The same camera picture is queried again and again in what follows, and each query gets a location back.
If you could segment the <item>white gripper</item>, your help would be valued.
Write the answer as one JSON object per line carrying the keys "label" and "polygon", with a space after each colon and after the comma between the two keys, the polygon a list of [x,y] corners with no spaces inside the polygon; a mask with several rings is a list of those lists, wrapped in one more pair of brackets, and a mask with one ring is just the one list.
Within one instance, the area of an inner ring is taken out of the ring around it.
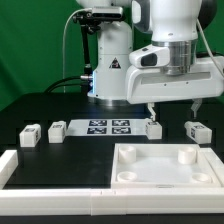
{"label": "white gripper", "polygon": [[189,73],[166,75],[159,68],[137,69],[131,66],[126,75],[125,90],[131,104],[148,103],[150,119],[156,121],[154,103],[194,99],[192,116],[202,105],[201,98],[220,96],[224,92],[224,57],[216,56],[219,72],[210,58],[199,58]]}

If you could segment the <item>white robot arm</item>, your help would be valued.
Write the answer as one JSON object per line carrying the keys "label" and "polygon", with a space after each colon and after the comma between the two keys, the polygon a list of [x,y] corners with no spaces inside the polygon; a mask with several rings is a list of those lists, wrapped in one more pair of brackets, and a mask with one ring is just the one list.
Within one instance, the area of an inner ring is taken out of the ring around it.
{"label": "white robot arm", "polygon": [[76,0],[77,17],[98,34],[98,66],[91,101],[144,104],[191,100],[224,93],[224,56],[196,56],[217,0]]}

